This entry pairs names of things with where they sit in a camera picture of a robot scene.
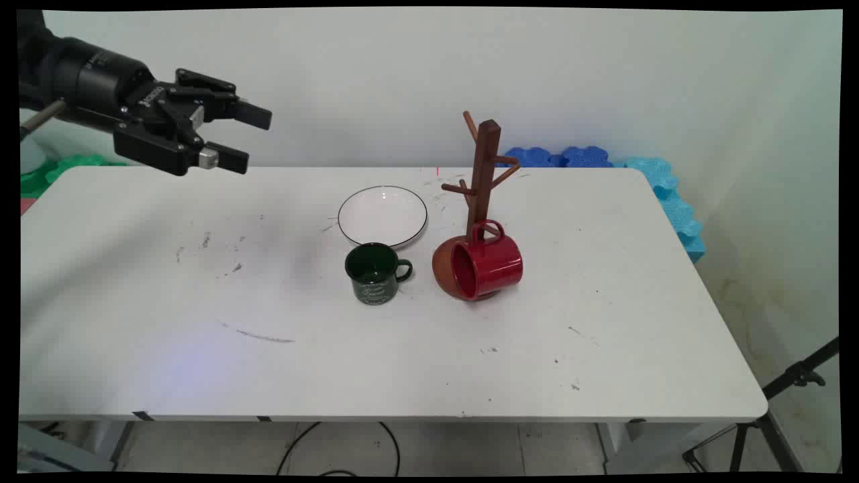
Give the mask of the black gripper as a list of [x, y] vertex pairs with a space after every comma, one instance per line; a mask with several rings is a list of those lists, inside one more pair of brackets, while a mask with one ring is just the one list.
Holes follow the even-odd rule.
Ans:
[[51, 39], [55, 101], [68, 121], [110, 132], [117, 155], [175, 176], [190, 168], [245, 174], [248, 153], [204, 142], [197, 129], [217, 120], [270, 129], [272, 118], [231, 82], [187, 68], [158, 80], [144, 62], [77, 38]]

